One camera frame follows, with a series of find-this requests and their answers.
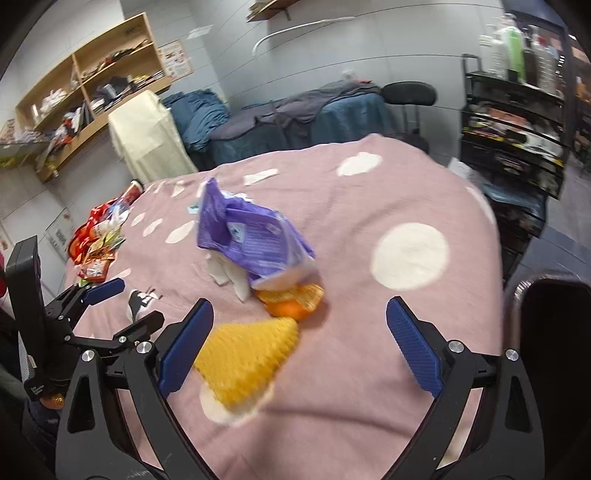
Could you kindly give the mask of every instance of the black storage rack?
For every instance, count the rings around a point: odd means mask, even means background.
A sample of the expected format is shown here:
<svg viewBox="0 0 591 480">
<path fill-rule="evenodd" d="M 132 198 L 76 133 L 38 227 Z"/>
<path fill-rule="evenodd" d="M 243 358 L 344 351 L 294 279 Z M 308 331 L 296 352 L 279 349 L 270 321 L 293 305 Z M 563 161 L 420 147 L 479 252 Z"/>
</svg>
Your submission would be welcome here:
<svg viewBox="0 0 591 480">
<path fill-rule="evenodd" d="M 468 72 L 468 59 L 478 63 Z M 462 55 L 466 106 L 462 111 L 460 160 L 494 185 L 520 192 L 538 201 L 538 208 L 513 205 L 487 195 L 495 212 L 501 240 L 503 278 L 517 267 L 533 236 L 540 236 L 546 222 L 547 198 L 558 199 L 570 147 L 564 142 L 564 100 L 541 89 L 510 82 L 483 72 L 479 57 Z M 487 111 L 502 112 L 520 124 L 497 118 Z M 509 127 L 503 131 L 502 126 Z M 551 148 L 532 146 L 541 139 Z"/>
</svg>

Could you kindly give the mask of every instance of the poster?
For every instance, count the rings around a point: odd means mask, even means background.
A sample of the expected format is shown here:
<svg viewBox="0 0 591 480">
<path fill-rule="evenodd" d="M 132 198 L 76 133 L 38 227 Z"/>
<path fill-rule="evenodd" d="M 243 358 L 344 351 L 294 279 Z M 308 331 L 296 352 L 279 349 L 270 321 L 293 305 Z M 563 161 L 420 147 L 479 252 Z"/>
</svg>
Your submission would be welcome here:
<svg viewBox="0 0 591 480">
<path fill-rule="evenodd" d="M 161 46 L 158 49 L 158 53 L 162 58 L 166 75 L 171 77 L 173 81 L 193 73 L 190 58 L 185 53 L 180 40 L 175 40 Z"/>
</svg>

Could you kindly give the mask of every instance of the white bottle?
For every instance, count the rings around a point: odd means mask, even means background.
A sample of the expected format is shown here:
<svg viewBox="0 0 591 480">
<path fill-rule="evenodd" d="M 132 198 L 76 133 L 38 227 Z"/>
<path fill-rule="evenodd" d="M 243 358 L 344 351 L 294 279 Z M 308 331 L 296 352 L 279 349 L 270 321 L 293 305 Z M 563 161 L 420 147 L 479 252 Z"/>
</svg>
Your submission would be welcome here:
<svg viewBox="0 0 591 480">
<path fill-rule="evenodd" d="M 480 57 L 482 59 L 482 70 L 485 73 L 496 75 L 496 70 L 494 69 L 493 58 L 492 58 L 492 37 L 489 37 L 488 35 L 481 35 L 478 38 L 478 43 L 480 45 Z"/>
<path fill-rule="evenodd" d="M 500 33 L 495 29 L 494 25 L 487 25 L 492 31 L 492 67 L 495 75 L 506 80 L 508 78 L 507 70 L 509 69 L 507 63 L 507 49 L 501 40 Z"/>
<path fill-rule="evenodd" d="M 549 49 L 545 46 L 545 40 L 540 37 L 540 29 L 530 25 L 532 31 L 531 48 L 538 57 L 538 79 L 540 88 L 551 95 L 556 94 L 556 75 L 554 72 L 554 58 Z"/>
</svg>

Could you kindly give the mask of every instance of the purple snack bag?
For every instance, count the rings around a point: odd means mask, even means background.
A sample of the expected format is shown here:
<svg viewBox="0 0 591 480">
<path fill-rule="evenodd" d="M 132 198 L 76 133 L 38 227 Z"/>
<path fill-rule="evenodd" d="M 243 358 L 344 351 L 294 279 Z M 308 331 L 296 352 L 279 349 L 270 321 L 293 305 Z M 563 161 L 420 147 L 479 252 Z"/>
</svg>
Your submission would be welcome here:
<svg viewBox="0 0 591 480">
<path fill-rule="evenodd" d="M 255 290 L 286 290 L 317 271 L 315 254 L 280 212 L 226 198 L 210 179 L 199 206 L 197 244 L 248 272 Z"/>
</svg>

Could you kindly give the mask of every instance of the bed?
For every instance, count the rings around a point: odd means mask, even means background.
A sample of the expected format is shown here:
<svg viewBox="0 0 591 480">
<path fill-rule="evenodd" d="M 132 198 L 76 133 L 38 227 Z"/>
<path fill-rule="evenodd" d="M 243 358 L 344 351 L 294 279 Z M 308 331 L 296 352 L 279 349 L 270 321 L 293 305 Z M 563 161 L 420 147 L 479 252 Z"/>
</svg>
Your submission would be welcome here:
<svg viewBox="0 0 591 480">
<path fill-rule="evenodd" d="M 278 174 L 245 186 L 245 175 L 271 168 Z M 207 273 L 187 207 L 211 176 L 292 221 L 316 251 L 326 296 L 274 382 L 243 409 L 220 409 L 192 369 L 168 398 L 180 424 L 222 480 L 382 478 L 432 400 L 386 326 L 388 300 L 402 295 L 472 351 L 501 351 L 501 264 L 486 200 L 420 150 L 376 134 L 158 181 L 133 205 L 109 270 L 125 279 L 124 293 L 87 310 L 77 335 L 111 338 L 129 325 L 133 289 L 160 297 L 146 312 L 161 311 L 166 323 L 200 297 L 212 302 L 215 325 L 268 317 L 257 299 L 241 303 Z M 477 402 L 472 395 L 450 458 Z M 142 458 L 158 465 L 128 395 L 122 404 Z"/>
<path fill-rule="evenodd" d="M 351 85 L 361 85 L 361 91 L 350 93 Z M 273 151 L 361 140 L 371 133 L 392 137 L 398 130 L 379 91 L 373 83 L 340 81 L 283 100 L 249 106 L 231 115 L 209 91 L 176 93 L 163 102 L 171 108 L 191 159 L 203 171 Z M 298 109 L 306 108 L 314 95 L 323 92 L 332 92 L 325 99 L 333 95 L 336 99 L 319 108 L 309 122 L 292 122 L 279 128 L 275 123 L 257 120 L 287 102 Z M 239 127 L 253 121 L 252 129 Z"/>
</svg>

